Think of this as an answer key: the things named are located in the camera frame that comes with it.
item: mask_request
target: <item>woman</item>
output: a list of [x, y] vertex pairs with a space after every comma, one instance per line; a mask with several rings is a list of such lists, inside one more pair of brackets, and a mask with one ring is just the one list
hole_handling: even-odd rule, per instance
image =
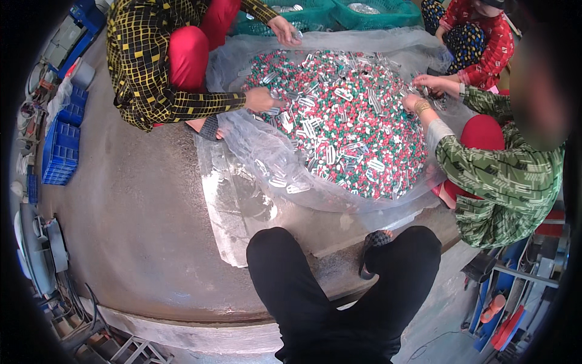
[[239, 10], [267, 24], [285, 46], [300, 44], [285, 18], [260, 0], [118, 0], [107, 21], [107, 63], [114, 104], [123, 120], [145, 132], [186, 121], [209, 140], [222, 138], [216, 114], [283, 106], [266, 87], [209, 93], [208, 52], [225, 42]]
[[436, 0], [423, 0], [427, 32], [435, 35], [453, 55], [449, 78], [488, 90], [513, 55], [513, 34], [503, 0], [452, 0], [445, 11]]
[[[456, 209], [461, 238], [471, 246], [492, 248], [528, 237], [551, 210], [562, 184], [563, 141], [577, 96], [560, 89], [543, 56], [529, 52], [524, 58], [527, 78], [512, 75], [513, 108], [509, 96], [444, 76], [414, 79], [416, 86], [446, 92], [483, 114], [467, 122], [460, 140], [428, 101], [414, 94], [402, 101], [420, 118], [427, 147], [448, 177], [434, 192]], [[521, 117], [519, 130], [514, 114]]]

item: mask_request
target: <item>red cloth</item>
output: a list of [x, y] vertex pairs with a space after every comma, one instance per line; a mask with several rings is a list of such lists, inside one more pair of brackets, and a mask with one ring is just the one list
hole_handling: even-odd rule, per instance
[[472, 23], [485, 33], [487, 46], [479, 63], [460, 70], [459, 80], [465, 84], [488, 90], [499, 82], [499, 74], [513, 55], [513, 33], [505, 20], [505, 14], [483, 17], [477, 13], [471, 0], [453, 0], [439, 25], [447, 31], [456, 25]]
[[206, 92], [208, 52], [224, 45], [226, 32], [239, 9], [240, 0], [212, 0], [200, 27], [182, 27], [170, 35], [170, 83], [178, 90]]
[[[487, 150], [505, 149], [505, 140], [503, 138], [501, 126], [499, 126], [499, 123], [489, 115], [477, 115], [470, 118], [465, 124], [463, 134], [461, 134], [459, 141], [467, 148]], [[457, 200], [457, 195], [478, 200], [482, 199], [463, 190], [448, 179], [444, 182], [443, 186], [447, 194], [454, 201]]]

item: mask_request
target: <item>yellow and black checkered shirt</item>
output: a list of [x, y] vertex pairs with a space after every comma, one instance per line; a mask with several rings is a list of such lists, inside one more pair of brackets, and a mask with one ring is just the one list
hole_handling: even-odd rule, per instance
[[[118, 0], [107, 17], [107, 64], [123, 120], [150, 132], [155, 123], [204, 118], [244, 106], [243, 93], [192, 94], [169, 82], [170, 34], [199, 26], [209, 0]], [[260, 0], [241, 10], [267, 23], [278, 14]]]

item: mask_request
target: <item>red tool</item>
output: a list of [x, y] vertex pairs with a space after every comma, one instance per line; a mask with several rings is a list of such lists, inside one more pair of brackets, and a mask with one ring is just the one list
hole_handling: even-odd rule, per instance
[[495, 350], [503, 351], [505, 345], [512, 339], [517, 331], [517, 326], [521, 323], [521, 317], [524, 313], [523, 305], [519, 306], [516, 313], [501, 324], [495, 335], [491, 338], [491, 344]]

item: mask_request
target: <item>leg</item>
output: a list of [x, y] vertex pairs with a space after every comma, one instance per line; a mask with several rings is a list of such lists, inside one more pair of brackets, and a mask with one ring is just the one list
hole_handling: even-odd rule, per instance
[[230, 24], [240, 10], [240, 0], [212, 0], [202, 18], [200, 29], [209, 40], [209, 49], [224, 45], [224, 38]]
[[[477, 115], [469, 119], [463, 128], [463, 134], [459, 139], [462, 145], [467, 148], [478, 148], [487, 150], [505, 149], [505, 140], [503, 132], [497, 121], [489, 115]], [[446, 194], [456, 202], [457, 195], [481, 199], [461, 187], [455, 185], [448, 179], [444, 182]]]
[[206, 92], [208, 38], [200, 28], [188, 26], [175, 30], [170, 35], [168, 58], [172, 85], [180, 91]]
[[393, 242], [370, 248], [364, 260], [366, 269], [380, 279], [344, 311], [342, 321], [356, 330], [373, 331], [381, 342], [398, 340], [431, 290], [441, 242], [426, 227], [410, 227]]
[[453, 54], [453, 63], [447, 70], [447, 75], [454, 75], [481, 59], [485, 50], [485, 33], [478, 25], [458, 25], [443, 37], [446, 46]]
[[423, 0], [420, 3], [420, 12], [423, 15], [424, 28], [431, 35], [435, 35], [438, 22], [445, 13], [445, 8], [437, 0]]
[[279, 324], [286, 348], [313, 339], [333, 312], [301, 247], [287, 230], [255, 234], [247, 247], [249, 272], [258, 296]]

